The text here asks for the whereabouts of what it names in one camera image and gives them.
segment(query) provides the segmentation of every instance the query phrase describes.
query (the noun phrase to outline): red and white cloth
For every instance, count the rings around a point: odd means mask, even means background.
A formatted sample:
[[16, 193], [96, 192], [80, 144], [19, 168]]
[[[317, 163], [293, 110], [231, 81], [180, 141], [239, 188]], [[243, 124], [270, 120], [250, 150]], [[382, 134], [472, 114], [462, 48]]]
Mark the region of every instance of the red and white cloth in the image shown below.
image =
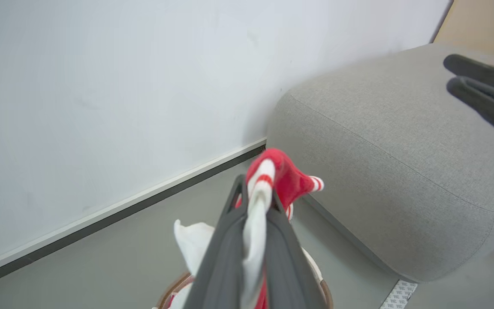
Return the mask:
[[[243, 291], [241, 309], [266, 309], [266, 281], [262, 263], [266, 248], [266, 212], [272, 201], [272, 191], [276, 190], [289, 220], [292, 218], [292, 203], [308, 192], [323, 189], [323, 182], [315, 176], [300, 172], [290, 158], [281, 150], [267, 149], [257, 158], [247, 171], [247, 220], [243, 230]], [[205, 223], [189, 227], [175, 221], [175, 238], [184, 256], [188, 270], [196, 275], [214, 231]], [[314, 275], [321, 277], [319, 270]], [[186, 286], [173, 299], [170, 308], [180, 309], [186, 301], [190, 286]]]

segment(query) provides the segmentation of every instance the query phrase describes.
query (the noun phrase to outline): red stripe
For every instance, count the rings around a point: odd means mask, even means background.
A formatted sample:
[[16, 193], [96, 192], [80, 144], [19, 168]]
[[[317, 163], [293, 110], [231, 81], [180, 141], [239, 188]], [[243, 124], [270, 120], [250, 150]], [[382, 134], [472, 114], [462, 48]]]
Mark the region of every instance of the red stripe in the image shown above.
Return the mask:
[[259, 178], [256, 180], [256, 182], [268, 182], [271, 188], [273, 188], [274, 183], [272, 181], [272, 178], [268, 176], [268, 174], [262, 174], [259, 176]]
[[317, 190], [316, 191], [320, 191], [321, 190], [321, 182], [320, 182], [320, 180], [317, 179], [316, 177], [312, 177], [312, 178], [315, 179], [316, 182], [317, 182]]

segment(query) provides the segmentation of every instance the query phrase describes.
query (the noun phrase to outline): baseboard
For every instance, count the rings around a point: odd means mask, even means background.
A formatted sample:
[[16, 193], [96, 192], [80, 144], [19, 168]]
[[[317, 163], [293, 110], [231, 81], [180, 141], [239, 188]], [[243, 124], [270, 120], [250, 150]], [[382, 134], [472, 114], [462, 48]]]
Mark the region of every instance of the baseboard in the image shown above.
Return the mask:
[[0, 278], [263, 151], [266, 137], [0, 255]]

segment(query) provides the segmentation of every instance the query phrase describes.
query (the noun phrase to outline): gray floor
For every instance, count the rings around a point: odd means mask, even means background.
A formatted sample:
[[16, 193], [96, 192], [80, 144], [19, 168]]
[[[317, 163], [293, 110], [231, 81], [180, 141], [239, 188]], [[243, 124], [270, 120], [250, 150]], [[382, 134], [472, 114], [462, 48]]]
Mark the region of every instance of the gray floor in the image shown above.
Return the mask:
[[[151, 309], [186, 271], [175, 219], [214, 225], [239, 164], [0, 279], [0, 309]], [[318, 263], [335, 308], [378, 309], [396, 278], [372, 264], [303, 201], [293, 227]], [[494, 253], [420, 285], [409, 308], [494, 307]]]

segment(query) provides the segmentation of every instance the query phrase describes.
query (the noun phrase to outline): white baseboard trim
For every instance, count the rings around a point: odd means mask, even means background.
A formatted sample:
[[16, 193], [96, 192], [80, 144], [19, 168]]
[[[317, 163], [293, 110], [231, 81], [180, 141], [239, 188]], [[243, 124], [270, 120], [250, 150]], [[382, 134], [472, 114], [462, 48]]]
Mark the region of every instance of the white baseboard trim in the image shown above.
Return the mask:
[[249, 145], [236, 149], [230, 153], [227, 153], [221, 157], [218, 157], [214, 160], [211, 160], [207, 162], [206, 164], [202, 164], [192, 170], [189, 170], [188, 172], [182, 173], [174, 178], [171, 178], [167, 180], [166, 182], [162, 182], [161, 184], [155, 185], [151, 188], [148, 188], [147, 190], [144, 190], [138, 194], [135, 194], [129, 198], [126, 198], [123, 201], [120, 201], [118, 203], [115, 203], [113, 205], [110, 205], [100, 211], [97, 211], [91, 215], [88, 215], [84, 218], [81, 218], [73, 223], [70, 223], [69, 225], [66, 225], [65, 227], [62, 227], [58, 230], [55, 230], [51, 233], [48, 233], [46, 235], [43, 235], [42, 237], [39, 237], [36, 240], [30, 241], [25, 245], [20, 246], [19, 248], [16, 248], [14, 250], [11, 250], [5, 254], [0, 255], [0, 267], [8, 264], [9, 262], [12, 262], [18, 258], [21, 258], [22, 256], [25, 256], [26, 254], [30, 254], [31, 252], [38, 250], [39, 248], [43, 248], [44, 246], [51, 244], [52, 242], [55, 242], [67, 235], [70, 235], [71, 233], [74, 233], [75, 231], [78, 231], [84, 227], [87, 227], [97, 221], [100, 221], [110, 215], [113, 215], [114, 213], [117, 213], [119, 211], [122, 211], [123, 209], [126, 209], [127, 207], [134, 205], [140, 201], [143, 201], [147, 198], [150, 198], [158, 193], [161, 193], [168, 188], [172, 188], [173, 186], [176, 186], [180, 184], [181, 182], [185, 182], [186, 180], [190, 178], [194, 178], [195, 176], [202, 174], [208, 170], [211, 170], [214, 167], [217, 167], [221, 164], [224, 164], [225, 162], [228, 162], [234, 158], [237, 158], [253, 149], [256, 149], [266, 143], [266, 137], [259, 139], [253, 143], [250, 143]]

